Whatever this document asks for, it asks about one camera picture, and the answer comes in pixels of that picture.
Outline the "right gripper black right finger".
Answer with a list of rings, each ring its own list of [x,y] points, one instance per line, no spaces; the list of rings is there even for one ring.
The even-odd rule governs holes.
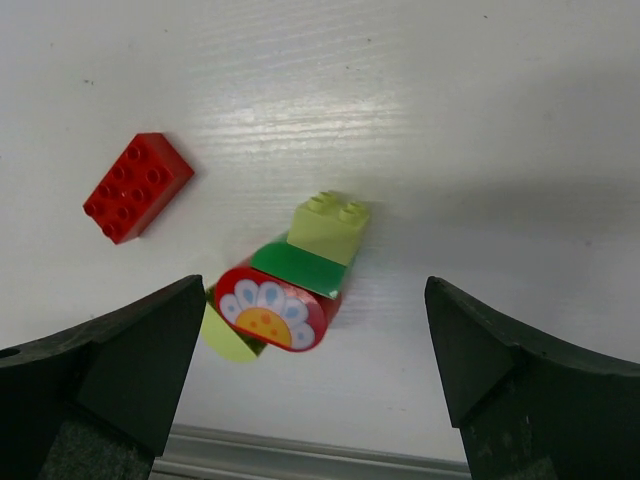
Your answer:
[[[451,424],[475,479],[636,479],[639,366],[563,341],[430,277]]]

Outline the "red 2x4 lego brick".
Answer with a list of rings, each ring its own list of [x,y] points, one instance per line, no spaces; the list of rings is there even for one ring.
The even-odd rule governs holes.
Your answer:
[[[139,237],[193,177],[164,134],[138,133],[83,204],[114,244]]]

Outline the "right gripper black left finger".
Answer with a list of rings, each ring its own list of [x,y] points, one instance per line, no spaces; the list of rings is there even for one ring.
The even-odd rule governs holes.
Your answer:
[[[162,456],[206,305],[189,275],[1,351],[4,479],[146,479]]]

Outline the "green and lime lego block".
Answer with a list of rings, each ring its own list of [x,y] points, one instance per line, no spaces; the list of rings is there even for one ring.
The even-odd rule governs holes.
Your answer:
[[[250,266],[335,299],[343,290],[369,221],[365,204],[319,192],[296,207],[289,230],[259,248]]]

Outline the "red flower print lego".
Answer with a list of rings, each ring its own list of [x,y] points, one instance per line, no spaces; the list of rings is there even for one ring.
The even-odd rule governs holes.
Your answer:
[[[288,352],[315,348],[342,304],[295,286],[244,261],[213,287],[213,307],[238,334]]]

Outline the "lime small lego piece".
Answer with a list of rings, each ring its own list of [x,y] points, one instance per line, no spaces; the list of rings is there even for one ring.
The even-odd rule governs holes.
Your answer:
[[[267,344],[236,332],[214,307],[215,285],[206,290],[207,304],[201,325],[201,336],[206,344],[223,359],[234,363],[251,363],[258,359]]]

